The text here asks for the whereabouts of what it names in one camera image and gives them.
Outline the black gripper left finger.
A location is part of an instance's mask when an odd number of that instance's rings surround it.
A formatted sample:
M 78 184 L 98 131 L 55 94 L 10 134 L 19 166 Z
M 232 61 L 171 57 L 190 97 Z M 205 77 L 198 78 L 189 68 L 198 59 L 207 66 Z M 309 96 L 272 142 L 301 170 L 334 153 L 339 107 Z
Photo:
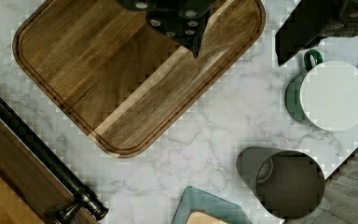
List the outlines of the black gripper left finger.
M 116 0 L 130 11 L 144 11 L 146 22 L 199 57 L 208 20 L 217 0 Z

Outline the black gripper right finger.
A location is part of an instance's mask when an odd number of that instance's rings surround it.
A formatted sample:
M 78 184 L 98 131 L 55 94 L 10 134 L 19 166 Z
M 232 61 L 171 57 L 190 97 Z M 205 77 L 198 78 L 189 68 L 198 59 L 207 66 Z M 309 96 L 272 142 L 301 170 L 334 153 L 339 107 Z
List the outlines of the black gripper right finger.
M 301 0 L 275 35 L 278 65 L 328 37 L 358 36 L 358 0 Z

